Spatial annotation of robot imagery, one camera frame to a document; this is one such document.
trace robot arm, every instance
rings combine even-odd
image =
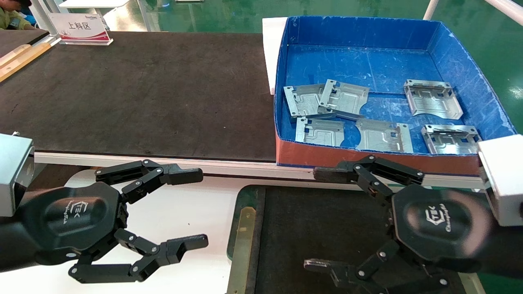
[[[7,176],[2,176],[4,182],[0,186],[5,193],[0,194],[0,207],[8,205],[4,217],[0,217],[0,272],[77,260],[69,275],[82,283],[144,281],[159,267],[179,263],[186,251],[207,247],[204,234],[155,244],[125,230],[127,204],[139,201],[164,184],[201,182],[202,170],[137,161],[97,170],[97,182],[88,187],[27,193],[20,201],[19,194],[23,194],[32,178],[28,172],[31,168],[25,168],[32,167],[32,152],[27,152],[32,151],[32,141],[0,136],[2,144],[25,142],[27,147],[11,149],[8,154],[10,160],[21,164],[5,163],[5,156],[0,156],[4,160],[1,170],[6,171],[4,166],[13,167]],[[122,193],[110,186],[131,180]],[[118,244],[143,257],[133,264],[92,264]]]
[[[513,137],[501,139],[523,145],[521,135]],[[488,175],[485,193],[424,188],[421,186],[423,172],[374,155],[358,162],[342,162],[336,168],[315,168],[317,180],[356,183],[369,196],[377,198],[387,210],[385,226],[390,241],[377,248],[361,265],[307,259],[305,269],[330,274],[337,287],[358,285],[364,293],[371,294],[414,294],[446,288],[449,280],[442,269],[523,278],[523,264],[518,254],[523,246],[522,189],[514,185],[517,174],[505,173],[505,177],[500,178],[503,170],[499,165],[503,162],[489,160],[505,154],[496,140],[487,146],[480,143],[480,158]],[[393,193],[375,175],[406,187]],[[395,255],[422,268],[427,278],[392,287],[375,283],[373,274]]]

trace green jacket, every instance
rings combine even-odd
[[[23,30],[24,26],[30,25],[18,12],[7,12],[0,8],[0,30],[5,30],[12,24],[17,30]]]

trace blue cardboard box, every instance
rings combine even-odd
[[[414,153],[356,150],[360,134],[345,122],[340,147],[295,142],[283,87],[324,84],[330,78],[370,88],[360,114],[368,119],[407,123]],[[463,110],[459,120],[412,116],[406,80],[450,83]],[[430,154],[423,125],[476,126],[483,140],[516,133],[485,76],[456,36],[441,22],[368,17],[289,17],[283,32],[275,89],[277,163],[335,166],[369,154],[443,174],[477,174],[477,155]]]

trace white table edge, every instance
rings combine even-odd
[[[45,164],[84,165],[107,167],[138,160],[151,159],[160,164],[178,164],[181,168],[201,168],[205,174],[252,177],[252,178],[281,178],[294,180],[314,180],[312,168],[278,166],[276,163],[196,160],[158,158],[147,156],[116,156],[99,154],[74,154],[35,152],[35,162]],[[385,184],[392,181],[382,179]],[[455,176],[427,174],[423,180],[424,186],[450,187],[463,189],[484,189],[481,178],[473,176]]]

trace white foam block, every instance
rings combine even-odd
[[[274,17],[262,19],[263,49],[265,53],[265,64],[267,65],[267,77],[269,78],[269,89],[274,95],[276,86],[276,66],[278,65],[278,54],[280,52],[281,37],[287,23],[287,17]]]

